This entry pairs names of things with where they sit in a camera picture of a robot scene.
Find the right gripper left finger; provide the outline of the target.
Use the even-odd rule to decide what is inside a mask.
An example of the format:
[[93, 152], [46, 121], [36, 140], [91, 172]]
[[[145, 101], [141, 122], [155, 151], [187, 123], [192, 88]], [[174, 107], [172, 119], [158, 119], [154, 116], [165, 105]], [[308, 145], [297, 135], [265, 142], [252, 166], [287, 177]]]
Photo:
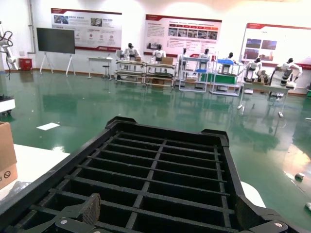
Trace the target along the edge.
[[33, 205], [31, 212], [12, 227], [13, 233], [94, 233], [101, 209], [99, 194], [91, 194], [84, 202], [69, 202], [55, 210], [59, 203]]

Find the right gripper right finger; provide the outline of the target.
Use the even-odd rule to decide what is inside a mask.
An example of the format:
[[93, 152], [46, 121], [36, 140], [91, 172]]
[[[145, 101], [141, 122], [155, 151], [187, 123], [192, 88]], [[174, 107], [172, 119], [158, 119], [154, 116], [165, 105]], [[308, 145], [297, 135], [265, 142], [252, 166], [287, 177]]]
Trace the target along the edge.
[[286, 221], [278, 212], [254, 205], [237, 196], [236, 217], [243, 233], [307, 233], [308, 230]]

